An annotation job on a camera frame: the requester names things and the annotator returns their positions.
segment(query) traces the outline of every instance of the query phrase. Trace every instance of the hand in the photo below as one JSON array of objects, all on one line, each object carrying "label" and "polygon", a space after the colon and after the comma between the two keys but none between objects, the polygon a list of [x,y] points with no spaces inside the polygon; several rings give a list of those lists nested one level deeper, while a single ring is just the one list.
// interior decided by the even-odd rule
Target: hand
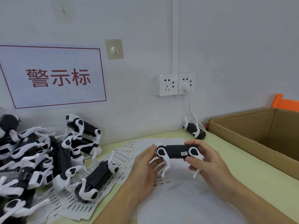
[{"label": "hand", "polygon": [[164,167],[164,164],[157,167],[158,164],[163,162],[161,158],[149,163],[157,156],[155,154],[156,149],[156,145],[152,145],[136,157],[131,173],[126,180],[134,187],[133,190],[137,195],[137,203],[150,194],[154,187],[158,171]]},{"label": "hand", "polygon": [[242,187],[243,184],[231,174],[219,153],[201,140],[189,140],[185,142],[185,145],[198,145],[200,154],[204,156],[203,161],[188,156],[186,161],[190,164],[189,170],[196,171],[200,169],[200,175],[214,193],[221,199],[231,203],[237,189]]}]

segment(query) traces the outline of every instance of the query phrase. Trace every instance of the yellow-green tabletop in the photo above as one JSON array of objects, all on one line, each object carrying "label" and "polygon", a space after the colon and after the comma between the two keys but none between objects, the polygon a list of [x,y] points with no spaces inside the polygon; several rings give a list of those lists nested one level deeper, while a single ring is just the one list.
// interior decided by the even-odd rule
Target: yellow-green tabletop
[{"label": "yellow-green tabletop", "polygon": [[[176,130],[165,133],[159,133],[143,138],[184,138],[185,140],[193,139],[192,135],[185,130]],[[128,141],[117,142],[109,145],[101,146],[103,152],[99,156],[106,156],[112,150],[121,147]],[[223,160],[226,162],[232,174],[253,192],[260,195],[273,206],[278,208],[284,214],[292,218],[295,222],[299,222],[299,181],[279,171],[278,169],[266,164],[265,162],[255,158],[247,152],[233,146],[232,144],[222,140],[218,136],[207,132],[204,139],[211,147],[219,152]],[[120,184],[115,184],[108,196],[103,199],[97,206],[89,221],[81,220],[80,224],[91,224],[111,198],[120,188]],[[59,218],[53,224],[75,224],[77,221]],[[136,221],[129,221],[129,224],[136,224]]]}]

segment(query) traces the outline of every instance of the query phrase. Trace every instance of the brown cardboard box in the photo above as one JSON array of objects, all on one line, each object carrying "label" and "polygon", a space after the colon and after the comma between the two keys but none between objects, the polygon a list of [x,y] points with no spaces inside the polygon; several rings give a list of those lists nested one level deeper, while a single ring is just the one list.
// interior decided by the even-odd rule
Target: brown cardboard box
[{"label": "brown cardboard box", "polygon": [[209,131],[299,180],[299,113],[265,108],[210,120]]}]

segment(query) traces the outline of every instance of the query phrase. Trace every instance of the person's right hand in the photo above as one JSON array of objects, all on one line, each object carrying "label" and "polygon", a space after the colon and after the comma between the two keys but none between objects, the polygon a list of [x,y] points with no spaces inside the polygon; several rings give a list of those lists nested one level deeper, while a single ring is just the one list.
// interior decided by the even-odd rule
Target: person's right hand
[{"label": "person's right hand", "polygon": [[189,169],[200,169],[200,175],[215,194],[231,203],[238,188],[243,185],[231,174],[219,153],[201,140],[189,140],[185,145],[198,145],[200,154],[204,156],[203,161],[188,156],[186,161],[190,164]]}]

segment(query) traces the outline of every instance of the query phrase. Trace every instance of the person's left hand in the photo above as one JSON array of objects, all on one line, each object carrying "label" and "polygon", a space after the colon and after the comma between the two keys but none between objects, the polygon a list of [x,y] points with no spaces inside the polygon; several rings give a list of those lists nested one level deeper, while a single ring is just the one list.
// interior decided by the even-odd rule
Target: person's left hand
[{"label": "person's left hand", "polygon": [[131,173],[126,180],[126,182],[131,183],[132,190],[137,195],[137,203],[150,194],[154,187],[157,173],[164,167],[164,164],[162,164],[156,168],[157,165],[163,162],[162,158],[155,159],[149,163],[157,156],[155,154],[156,149],[156,145],[152,145],[136,157]]}]

